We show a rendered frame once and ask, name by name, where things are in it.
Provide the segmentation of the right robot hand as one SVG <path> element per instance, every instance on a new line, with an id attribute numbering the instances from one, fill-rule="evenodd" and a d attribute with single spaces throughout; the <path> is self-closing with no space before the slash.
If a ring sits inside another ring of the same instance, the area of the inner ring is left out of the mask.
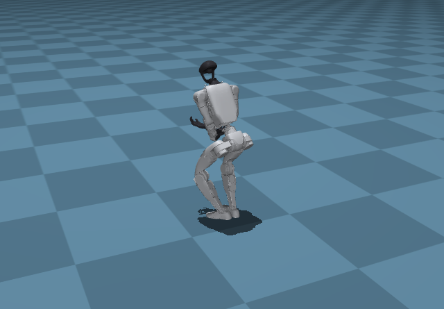
<path id="1" fill-rule="evenodd" d="M 196 122 L 192 119 L 192 117 L 190 117 L 190 122 L 192 123 L 192 125 L 197 126 L 199 128 L 204 128 L 206 129 L 204 123 L 200 123 L 197 119 L 195 119 Z"/>

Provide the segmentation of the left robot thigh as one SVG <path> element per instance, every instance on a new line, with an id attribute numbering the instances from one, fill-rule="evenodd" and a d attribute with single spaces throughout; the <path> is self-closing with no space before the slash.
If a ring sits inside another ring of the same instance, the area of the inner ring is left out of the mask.
<path id="1" fill-rule="evenodd" d="M 215 162 L 217 158 L 222 158 L 228 155 L 231 148 L 232 145 L 229 141 L 223 142 L 222 140 L 218 140 L 209 145 L 198 159 L 195 169 L 195 175 L 202 174 L 205 177 L 206 181 L 208 181 L 210 175 L 205 169 L 207 169 L 213 162 Z"/>

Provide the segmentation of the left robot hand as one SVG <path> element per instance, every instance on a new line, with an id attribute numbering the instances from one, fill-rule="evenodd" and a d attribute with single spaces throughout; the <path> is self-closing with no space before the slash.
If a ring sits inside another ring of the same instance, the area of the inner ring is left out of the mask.
<path id="1" fill-rule="evenodd" d="M 218 140 L 218 139 L 220 138 L 221 135 L 224 135 L 224 132 L 221 131 L 221 130 L 223 130 L 224 128 L 225 128 L 225 126 L 216 129 L 216 132 L 217 132 L 218 135 L 215 137 L 215 140 Z"/>

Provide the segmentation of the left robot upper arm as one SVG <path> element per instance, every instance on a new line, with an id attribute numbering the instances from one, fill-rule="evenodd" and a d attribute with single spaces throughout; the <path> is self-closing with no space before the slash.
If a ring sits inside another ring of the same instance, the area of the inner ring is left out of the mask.
<path id="1" fill-rule="evenodd" d="M 213 124 L 212 118 L 210 117 L 210 112 L 209 109 L 207 107 L 207 103 L 205 101 L 206 99 L 206 89 L 204 90 L 200 90 L 194 93 L 193 98 L 194 101 L 196 102 L 198 109 L 201 113 L 201 115 L 203 116 L 206 125 L 210 125 Z"/>

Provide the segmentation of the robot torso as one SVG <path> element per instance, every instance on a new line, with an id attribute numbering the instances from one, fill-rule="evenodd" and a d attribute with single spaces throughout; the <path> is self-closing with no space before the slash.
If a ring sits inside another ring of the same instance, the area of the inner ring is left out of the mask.
<path id="1" fill-rule="evenodd" d="M 223 142 L 229 141 L 232 145 L 231 150 L 239 151 L 246 147 L 246 139 L 241 131 L 237 131 L 234 126 L 230 124 L 237 120 L 237 105 L 234 100 L 232 88 L 228 83 L 208 85 L 203 88 L 206 89 L 206 103 L 210 112 L 210 117 L 216 127 L 225 126 L 222 132 L 225 137 Z"/>

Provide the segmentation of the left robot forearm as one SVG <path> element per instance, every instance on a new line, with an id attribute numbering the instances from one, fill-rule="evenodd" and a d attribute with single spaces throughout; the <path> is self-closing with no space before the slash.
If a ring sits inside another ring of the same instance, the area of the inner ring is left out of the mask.
<path id="1" fill-rule="evenodd" d="M 207 132 L 208 132 L 208 135 L 209 135 L 209 137 L 210 137 L 210 140 L 212 140 L 212 141 L 216 141 L 215 140 L 215 137 L 218 135 L 217 134 L 217 132 L 216 132 L 216 129 L 215 129 L 215 125 L 214 125 L 214 123 L 213 124 L 210 124 L 210 125 L 206 125 L 206 123 L 205 123 L 205 120 L 204 120 L 204 118 L 203 118 L 203 122 L 204 122 L 204 125 L 205 125 L 205 127 L 206 127 L 206 130 L 207 130 Z"/>

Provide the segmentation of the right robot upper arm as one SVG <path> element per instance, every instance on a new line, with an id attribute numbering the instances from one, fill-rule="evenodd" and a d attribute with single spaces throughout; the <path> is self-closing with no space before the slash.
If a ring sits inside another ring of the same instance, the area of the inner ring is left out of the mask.
<path id="1" fill-rule="evenodd" d="M 236 85 L 230 85 L 230 87 L 232 88 L 232 93 L 234 95 L 234 100 L 235 100 L 236 105 L 237 105 L 237 116 L 238 116 L 239 115 L 239 104 L 238 104 L 239 88 Z"/>

